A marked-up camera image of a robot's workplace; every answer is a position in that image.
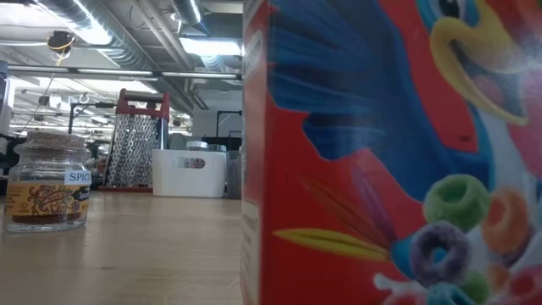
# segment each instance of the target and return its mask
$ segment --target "green cereal loop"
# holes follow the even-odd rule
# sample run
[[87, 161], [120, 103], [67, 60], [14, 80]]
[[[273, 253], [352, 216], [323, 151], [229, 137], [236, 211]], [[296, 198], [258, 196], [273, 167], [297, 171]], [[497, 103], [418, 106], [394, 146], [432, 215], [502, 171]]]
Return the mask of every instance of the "green cereal loop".
[[477, 304], [484, 304], [489, 298], [488, 281], [478, 272], [467, 274], [459, 288]]
[[471, 175], [449, 175], [431, 186], [423, 215], [429, 223], [446, 220], [470, 231], [488, 214], [491, 198], [484, 184]]

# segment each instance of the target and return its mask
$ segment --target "red cereal box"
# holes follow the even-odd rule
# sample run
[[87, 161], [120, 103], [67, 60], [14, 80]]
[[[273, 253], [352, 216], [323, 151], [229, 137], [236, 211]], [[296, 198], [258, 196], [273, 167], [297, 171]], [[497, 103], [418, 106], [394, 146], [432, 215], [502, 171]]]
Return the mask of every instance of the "red cereal box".
[[542, 304], [540, 0], [244, 18], [246, 305]]

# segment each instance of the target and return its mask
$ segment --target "glass jar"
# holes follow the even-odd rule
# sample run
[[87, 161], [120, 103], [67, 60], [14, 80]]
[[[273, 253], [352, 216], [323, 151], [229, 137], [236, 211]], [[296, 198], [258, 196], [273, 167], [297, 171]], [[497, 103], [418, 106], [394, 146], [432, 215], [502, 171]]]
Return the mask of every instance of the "glass jar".
[[67, 230], [84, 225], [91, 172], [85, 139], [29, 132], [15, 148], [19, 163], [9, 171], [3, 228], [15, 232]]

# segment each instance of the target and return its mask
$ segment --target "wooden table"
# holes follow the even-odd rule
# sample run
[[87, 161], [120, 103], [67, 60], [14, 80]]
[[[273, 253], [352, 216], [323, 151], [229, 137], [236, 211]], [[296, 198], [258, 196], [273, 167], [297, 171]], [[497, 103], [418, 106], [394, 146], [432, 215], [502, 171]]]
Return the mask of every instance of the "wooden table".
[[86, 228], [1, 234], [0, 303], [240, 305], [240, 218], [239, 201], [93, 192]]

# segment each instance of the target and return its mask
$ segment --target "white storage bin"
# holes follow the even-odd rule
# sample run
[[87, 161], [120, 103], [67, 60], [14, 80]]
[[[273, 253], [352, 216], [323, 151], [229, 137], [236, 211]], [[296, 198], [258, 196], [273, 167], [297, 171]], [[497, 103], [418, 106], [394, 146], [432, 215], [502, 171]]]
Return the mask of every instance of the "white storage bin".
[[222, 197], [226, 152], [152, 151], [152, 192], [166, 197]]

